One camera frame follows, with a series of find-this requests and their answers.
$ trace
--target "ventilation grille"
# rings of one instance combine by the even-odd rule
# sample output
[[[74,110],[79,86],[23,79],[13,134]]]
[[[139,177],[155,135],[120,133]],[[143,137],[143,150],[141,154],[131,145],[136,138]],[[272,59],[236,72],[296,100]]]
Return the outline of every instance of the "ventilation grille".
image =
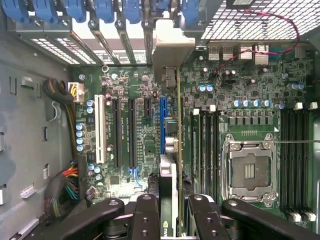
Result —
[[[74,42],[68,38],[57,38],[59,43],[61,43],[66,49],[84,61],[86,64],[96,64],[96,62],[88,56],[81,48],[79,48]]]
[[[59,49],[57,46],[50,43],[45,38],[39,38],[39,39],[32,38],[31,41],[38,44],[40,47],[43,47],[44,49],[46,49],[50,53],[56,55],[57,57],[61,58],[62,60],[64,60],[68,64],[72,64],[72,65],[80,64],[80,62],[78,62],[77,60],[74,60],[71,56],[69,56],[67,53],[65,53],[61,49]]]
[[[319,0],[256,0],[250,10],[291,19],[300,35],[320,26]],[[226,0],[206,28],[207,40],[292,40],[296,32],[288,22],[226,9]]]

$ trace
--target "screw hole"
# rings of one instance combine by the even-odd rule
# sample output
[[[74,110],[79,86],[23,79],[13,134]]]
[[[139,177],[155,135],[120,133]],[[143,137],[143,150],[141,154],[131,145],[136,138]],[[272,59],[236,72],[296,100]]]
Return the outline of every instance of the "screw hole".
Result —
[[[216,230],[212,230],[212,236],[214,236],[214,237],[216,237],[216,236],[218,236],[219,234],[218,234],[218,232],[216,231]]]
[[[147,231],[147,230],[143,230],[142,232],[141,232],[141,235],[142,236],[148,236],[148,234],[149,234],[149,232]]]

